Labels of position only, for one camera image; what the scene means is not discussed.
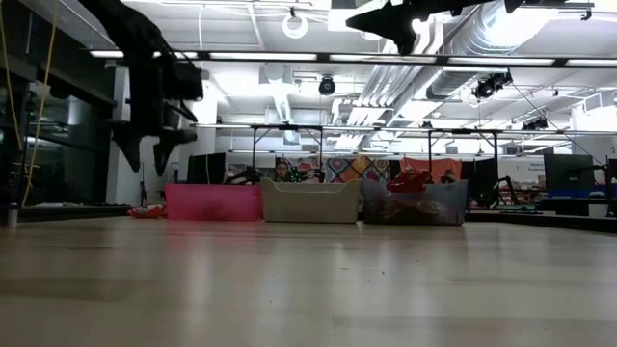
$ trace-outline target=wooden floor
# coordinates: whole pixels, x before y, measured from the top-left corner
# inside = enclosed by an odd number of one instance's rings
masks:
[[[0,346],[615,346],[617,239],[497,224],[23,225]]]

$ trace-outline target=pink plastic bin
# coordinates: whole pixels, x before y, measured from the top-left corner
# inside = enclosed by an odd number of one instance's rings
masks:
[[[263,218],[261,187],[168,184],[168,218],[174,221],[259,221]]]

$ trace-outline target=spotlight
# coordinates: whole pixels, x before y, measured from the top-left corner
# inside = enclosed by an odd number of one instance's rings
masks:
[[[328,96],[335,93],[335,90],[336,84],[335,81],[333,81],[332,76],[324,76],[319,84],[319,93],[324,96]]]
[[[503,86],[514,82],[510,71],[506,73],[493,73],[489,75],[489,78],[479,80],[478,85],[475,87],[473,96],[477,99],[484,99],[493,96],[495,93],[501,91]]]
[[[549,127],[549,122],[546,118],[542,117],[536,120],[528,120],[523,123],[522,130],[542,130]]]

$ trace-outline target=beige plastic bin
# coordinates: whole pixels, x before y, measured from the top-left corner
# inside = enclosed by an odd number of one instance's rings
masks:
[[[261,179],[266,222],[355,223],[361,180],[346,184],[275,183]]]

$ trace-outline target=red object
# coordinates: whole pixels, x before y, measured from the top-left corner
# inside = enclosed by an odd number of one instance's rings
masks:
[[[251,222],[263,218],[261,187],[168,184],[168,219],[174,221]]]
[[[155,205],[149,207],[136,207],[128,210],[128,215],[133,218],[150,218],[157,219],[165,217],[166,209],[162,205]]]
[[[414,173],[420,173],[423,171],[428,171],[429,168],[428,160],[403,158],[400,160],[400,164],[401,172],[406,172],[409,168],[411,168]],[[444,176],[445,172],[448,170],[452,171],[454,174],[454,179],[458,181],[461,179],[461,168],[463,168],[463,163],[460,160],[433,160],[433,182],[435,184],[442,184],[442,176]]]
[[[418,174],[401,172],[388,182],[388,190],[393,193],[424,193],[426,181],[431,173],[424,171]]]

